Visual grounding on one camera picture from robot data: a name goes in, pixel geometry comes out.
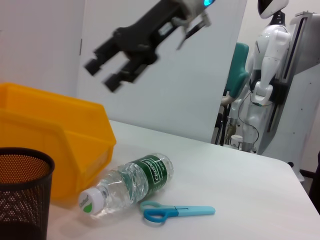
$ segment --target black mesh pencil holder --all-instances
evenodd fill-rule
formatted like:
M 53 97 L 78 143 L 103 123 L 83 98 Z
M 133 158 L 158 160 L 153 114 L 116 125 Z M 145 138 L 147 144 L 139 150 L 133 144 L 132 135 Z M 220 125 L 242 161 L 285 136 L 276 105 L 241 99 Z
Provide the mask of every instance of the black mesh pencil holder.
M 0 239 L 45 240 L 54 161 L 27 148 L 0 148 Z

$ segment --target humanoid robot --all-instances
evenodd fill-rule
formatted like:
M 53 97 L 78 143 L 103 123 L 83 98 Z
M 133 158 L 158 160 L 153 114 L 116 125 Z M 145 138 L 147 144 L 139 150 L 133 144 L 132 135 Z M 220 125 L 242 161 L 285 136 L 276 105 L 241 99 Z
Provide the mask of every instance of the humanoid robot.
M 270 98 L 274 89 L 270 83 L 281 75 L 287 58 L 291 34 L 286 28 L 285 14 L 281 9 L 288 3 L 289 0 L 258 1 L 260 17 L 267 19 L 273 16 L 273 18 L 255 42 L 253 54 L 247 63 L 250 78 L 239 98 L 231 105 L 230 125 L 226 136 L 228 141 L 235 133 L 238 120 L 242 121 L 239 117 L 240 108 L 244 100 L 250 97 L 247 116 L 242 121 L 242 150 L 245 152 L 256 152 L 255 143 L 259 140 L 259 132 L 264 132 L 269 106 L 273 104 Z

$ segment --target scissors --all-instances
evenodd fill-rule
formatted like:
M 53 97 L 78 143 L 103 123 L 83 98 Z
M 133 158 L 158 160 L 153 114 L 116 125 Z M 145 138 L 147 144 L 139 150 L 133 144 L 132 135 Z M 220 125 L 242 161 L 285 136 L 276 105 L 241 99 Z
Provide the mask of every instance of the scissors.
M 164 223 L 168 218 L 200 215 L 213 215 L 216 210 L 212 206 L 169 206 L 156 201 L 144 201 L 140 210 L 145 219 L 154 223 Z

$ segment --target white bottle cap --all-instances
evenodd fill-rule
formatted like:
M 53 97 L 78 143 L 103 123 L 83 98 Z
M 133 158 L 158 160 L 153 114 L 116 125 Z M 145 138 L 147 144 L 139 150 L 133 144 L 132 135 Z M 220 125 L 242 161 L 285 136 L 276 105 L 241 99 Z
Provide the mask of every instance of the white bottle cap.
M 105 198 L 99 189 L 92 187 L 80 193 L 78 204 L 86 214 L 96 214 L 105 206 Z

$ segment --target chair backrest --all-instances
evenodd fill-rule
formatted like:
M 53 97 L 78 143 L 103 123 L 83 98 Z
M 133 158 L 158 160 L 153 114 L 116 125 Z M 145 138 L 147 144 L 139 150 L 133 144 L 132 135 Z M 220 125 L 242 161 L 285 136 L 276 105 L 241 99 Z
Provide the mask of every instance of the chair backrest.
M 237 42 L 235 45 L 229 77 L 226 82 L 225 90 L 229 95 L 236 99 L 246 84 L 249 73 L 246 72 L 246 61 L 249 53 L 249 46 Z

